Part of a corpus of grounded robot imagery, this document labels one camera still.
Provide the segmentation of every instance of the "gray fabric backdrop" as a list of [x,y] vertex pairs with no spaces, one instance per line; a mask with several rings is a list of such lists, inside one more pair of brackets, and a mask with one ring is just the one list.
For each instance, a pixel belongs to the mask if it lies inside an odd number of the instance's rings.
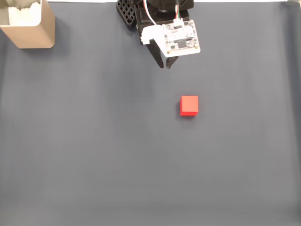
[[115,4],[51,6],[54,48],[0,34],[1,226],[301,224],[299,5],[196,4],[171,70]]

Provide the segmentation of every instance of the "white circuit board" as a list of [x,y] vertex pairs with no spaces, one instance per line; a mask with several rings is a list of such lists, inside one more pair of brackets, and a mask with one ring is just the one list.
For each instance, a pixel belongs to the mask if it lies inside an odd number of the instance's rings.
[[163,24],[167,53],[182,49],[199,48],[198,35],[193,20],[174,20]]

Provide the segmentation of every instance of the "red block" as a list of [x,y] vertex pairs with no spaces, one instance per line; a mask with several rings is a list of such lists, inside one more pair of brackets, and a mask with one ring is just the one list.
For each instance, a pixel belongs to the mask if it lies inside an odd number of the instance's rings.
[[198,114],[198,96],[181,96],[180,115],[195,116]]

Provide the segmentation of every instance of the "cardboard box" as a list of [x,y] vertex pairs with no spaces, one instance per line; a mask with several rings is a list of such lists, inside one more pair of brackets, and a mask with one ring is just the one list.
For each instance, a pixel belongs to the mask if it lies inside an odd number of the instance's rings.
[[55,44],[55,15],[46,0],[40,0],[41,21],[35,26],[10,26],[8,4],[0,0],[0,29],[18,48],[51,48]]

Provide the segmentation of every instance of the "wire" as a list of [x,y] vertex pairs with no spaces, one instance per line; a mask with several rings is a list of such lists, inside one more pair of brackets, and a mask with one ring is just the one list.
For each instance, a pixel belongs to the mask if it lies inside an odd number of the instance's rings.
[[152,21],[154,25],[157,25],[156,22],[151,17],[150,13],[149,13],[149,10],[147,8],[146,0],[143,0],[143,4],[144,4],[145,12],[146,12],[147,16],[149,17],[150,21]]
[[178,5],[175,6],[175,18],[178,19]]
[[180,19],[181,18],[181,16],[180,16],[180,3],[179,3],[179,0],[176,0],[175,2],[176,2],[176,4],[175,4],[175,18]]

